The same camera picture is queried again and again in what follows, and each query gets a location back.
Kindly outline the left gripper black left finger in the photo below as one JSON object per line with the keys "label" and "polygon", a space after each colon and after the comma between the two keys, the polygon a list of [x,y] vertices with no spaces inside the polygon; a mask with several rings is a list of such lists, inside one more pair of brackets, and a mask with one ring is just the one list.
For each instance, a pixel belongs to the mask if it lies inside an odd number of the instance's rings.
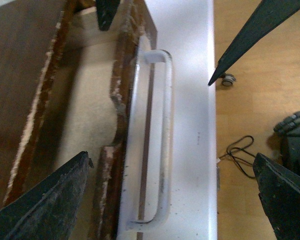
{"label": "left gripper black left finger", "polygon": [[0,210],[0,240],[67,240],[92,161],[82,151]]}

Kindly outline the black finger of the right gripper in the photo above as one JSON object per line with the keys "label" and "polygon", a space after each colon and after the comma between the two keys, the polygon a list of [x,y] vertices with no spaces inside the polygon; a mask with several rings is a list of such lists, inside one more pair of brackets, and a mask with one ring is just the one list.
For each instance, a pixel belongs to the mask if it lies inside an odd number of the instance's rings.
{"label": "black finger of the right gripper", "polygon": [[120,0],[96,0],[96,16],[100,31],[108,31],[120,5]]}
{"label": "black finger of the right gripper", "polygon": [[300,10],[300,0],[262,0],[218,60],[211,86],[268,33]]}

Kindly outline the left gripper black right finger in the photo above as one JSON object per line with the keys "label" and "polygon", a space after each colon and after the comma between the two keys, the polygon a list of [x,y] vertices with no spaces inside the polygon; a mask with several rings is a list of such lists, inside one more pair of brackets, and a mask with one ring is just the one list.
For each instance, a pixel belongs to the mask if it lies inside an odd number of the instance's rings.
{"label": "left gripper black right finger", "polygon": [[258,153],[253,162],[259,199],[278,240],[300,240],[300,176]]}

